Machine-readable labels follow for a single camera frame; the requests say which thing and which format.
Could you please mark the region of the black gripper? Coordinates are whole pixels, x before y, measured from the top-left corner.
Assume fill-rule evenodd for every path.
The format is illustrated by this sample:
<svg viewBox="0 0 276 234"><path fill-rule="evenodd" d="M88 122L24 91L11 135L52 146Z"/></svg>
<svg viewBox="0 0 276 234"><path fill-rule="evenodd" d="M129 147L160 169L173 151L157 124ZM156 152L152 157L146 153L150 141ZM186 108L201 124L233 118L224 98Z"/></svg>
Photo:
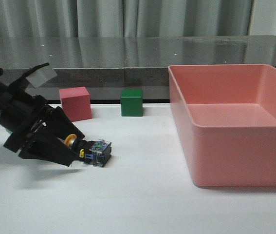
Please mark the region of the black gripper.
<svg viewBox="0 0 276 234"><path fill-rule="evenodd" d="M85 137L62 108L54 108L42 96L32 97L24 91L5 91L0 96L0 125L12 132L4 147L14 153L19 152L20 158L44 160L67 167L77 154L58 138L64 140L70 134L81 139Z"/></svg>

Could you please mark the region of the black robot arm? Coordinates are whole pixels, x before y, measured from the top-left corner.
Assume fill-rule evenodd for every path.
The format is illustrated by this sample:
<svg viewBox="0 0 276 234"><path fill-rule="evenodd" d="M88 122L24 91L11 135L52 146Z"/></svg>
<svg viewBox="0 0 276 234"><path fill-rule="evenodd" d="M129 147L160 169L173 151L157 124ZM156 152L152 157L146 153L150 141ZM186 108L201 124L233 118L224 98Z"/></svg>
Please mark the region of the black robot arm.
<svg viewBox="0 0 276 234"><path fill-rule="evenodd" d="M70 166L77 153L64 140L70 134L83 139L84 134L62 108L54 108L43 96L32 96L25 91L29 85L26 78L40 68L39 65L26 71L8 86L0 81L0 125L11 132L4 147L23 159Z"/></svg>

